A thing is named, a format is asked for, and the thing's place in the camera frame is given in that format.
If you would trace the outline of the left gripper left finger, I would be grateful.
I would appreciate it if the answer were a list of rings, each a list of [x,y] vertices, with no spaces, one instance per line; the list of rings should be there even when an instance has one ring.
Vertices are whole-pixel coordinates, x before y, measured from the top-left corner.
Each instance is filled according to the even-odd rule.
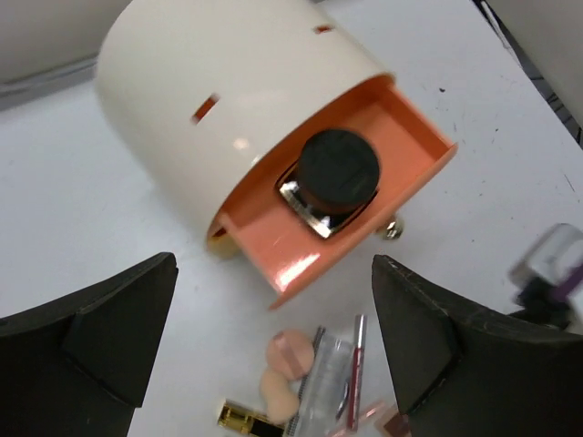
[[[143,405],[178,277],[161,252],[1,320],[4,436],[125,436]]]

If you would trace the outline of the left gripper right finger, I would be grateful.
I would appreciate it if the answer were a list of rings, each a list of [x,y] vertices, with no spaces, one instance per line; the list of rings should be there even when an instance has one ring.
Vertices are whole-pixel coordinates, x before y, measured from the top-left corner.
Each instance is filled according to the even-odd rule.
[[[377,255],[374,304],[414,436],[579,436],[582,339],[491,310]]]

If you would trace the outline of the pink blush palette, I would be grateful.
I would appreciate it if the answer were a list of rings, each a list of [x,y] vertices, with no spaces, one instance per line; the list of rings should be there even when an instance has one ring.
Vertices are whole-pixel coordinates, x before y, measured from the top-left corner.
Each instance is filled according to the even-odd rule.
[[[383,437],[411,437],[408,417],[400,413],[396,404],[391,405],[375,421],[375,429]]]

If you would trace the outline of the clear plastic tube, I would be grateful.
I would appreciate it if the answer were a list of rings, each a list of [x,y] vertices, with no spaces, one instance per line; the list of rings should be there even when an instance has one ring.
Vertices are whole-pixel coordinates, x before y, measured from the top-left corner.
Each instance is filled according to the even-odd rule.
[[[346,401],[353,345],[324,333],[307,380],[295,436],[326,436],[338,422]]]

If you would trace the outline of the grey checkered eyeliner pencil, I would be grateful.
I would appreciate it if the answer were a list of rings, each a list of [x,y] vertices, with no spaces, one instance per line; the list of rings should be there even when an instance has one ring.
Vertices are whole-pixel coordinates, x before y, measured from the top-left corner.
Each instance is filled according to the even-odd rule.
[[[318,350],[320,348],[320,344],[322,341],[322,337],[324,336],[324,334],[326,333],[326,328],[323,326],[319,326],[316,334],[313,338],[312,341],[312,346],[314,349],[314,357],[317,357],[318,354]],[[299,397],[299,401],[300,403],[302,403],[303,398],[304,398],[304,393],[308,384],[308,380],[310,378],[310,374],[311,372],[308,371],[308,373],[302,378],[299,390],[298,390],[298,397]],[[297,427],[298,427],[298,423],[300,421],[300,417],[301,417],[301,410],[298,410],[295,415],[290,419],[290,421],[288,422],[285,432],[283,434],[284,437],[293,437],[296,433]]]

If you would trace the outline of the gold black lipstick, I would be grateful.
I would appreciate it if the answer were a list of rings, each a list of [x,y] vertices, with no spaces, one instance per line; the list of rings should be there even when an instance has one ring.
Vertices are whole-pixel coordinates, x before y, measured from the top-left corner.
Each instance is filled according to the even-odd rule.
[[[225,400],[217,419],[217,424],[243,436],[284,437],[286,426],[271,422],[263,413],[240,403]]]

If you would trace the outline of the beige makeup sponge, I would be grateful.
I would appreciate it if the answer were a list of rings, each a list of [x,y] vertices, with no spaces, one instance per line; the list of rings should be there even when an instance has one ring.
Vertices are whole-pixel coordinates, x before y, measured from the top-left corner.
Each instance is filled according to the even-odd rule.
[[[300,400],[290,389],[288,380],[277,371],[267,368],[261,375],[260,393],[267,417],[274,423],[289,421],[299,410]]]

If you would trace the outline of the black square compact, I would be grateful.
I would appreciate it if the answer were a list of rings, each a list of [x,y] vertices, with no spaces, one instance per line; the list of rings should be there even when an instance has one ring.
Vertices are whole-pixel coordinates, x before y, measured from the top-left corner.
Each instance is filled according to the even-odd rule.
[[[297,167],[297,162],[290,165],[277,179],[275,189],[285,204],[321,239],[329,239],[357,219],[378,193],[375,190],[365,203],[346,212],[324,212],[301,194]]]

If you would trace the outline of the pink top drawer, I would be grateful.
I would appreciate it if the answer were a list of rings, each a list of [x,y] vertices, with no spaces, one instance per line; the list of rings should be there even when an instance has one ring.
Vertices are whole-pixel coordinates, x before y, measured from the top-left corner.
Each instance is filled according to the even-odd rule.
[[[253,167],[220,207],[209,245],[241,251],[283,304],[386,226],[455,151],[391,77],[375,76]]]

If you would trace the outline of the round black compact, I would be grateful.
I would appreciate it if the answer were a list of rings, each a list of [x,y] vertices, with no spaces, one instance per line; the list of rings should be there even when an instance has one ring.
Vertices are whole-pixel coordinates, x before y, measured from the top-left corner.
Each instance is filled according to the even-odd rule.
[[[331,128],[302,148],[297,179],[307,201],[324,213],[353,211],[373,198],[381,168],[372,146],[351,130]]]

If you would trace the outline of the cream drawer organizer box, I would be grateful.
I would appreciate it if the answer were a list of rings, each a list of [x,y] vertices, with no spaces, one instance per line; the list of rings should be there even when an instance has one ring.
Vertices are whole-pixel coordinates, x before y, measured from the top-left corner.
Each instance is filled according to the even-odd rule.
[[[251,169],[387,70],[309,1],[131,2],[97,61],[103,113],[199,232]]]

